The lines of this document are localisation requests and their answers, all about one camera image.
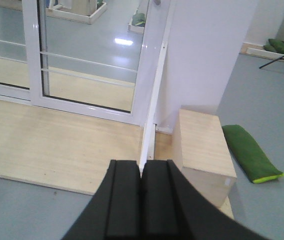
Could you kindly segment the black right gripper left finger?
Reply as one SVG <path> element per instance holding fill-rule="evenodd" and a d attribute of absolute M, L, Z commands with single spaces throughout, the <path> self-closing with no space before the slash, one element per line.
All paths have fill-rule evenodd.
<path fill-rule="evenodd" d="M 136 161 L 111 160 L 98 190 L 63 239 L 140 239 L 139 192 Z"/>

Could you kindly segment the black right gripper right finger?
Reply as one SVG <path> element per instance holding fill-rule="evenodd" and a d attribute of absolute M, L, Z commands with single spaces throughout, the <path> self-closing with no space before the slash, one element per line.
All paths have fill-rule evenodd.
<path fill-rule="evenodd" d="M 142 174 L 146 240 L 263 240 L 205 199 L 172 160 L 149 160 Z"/>

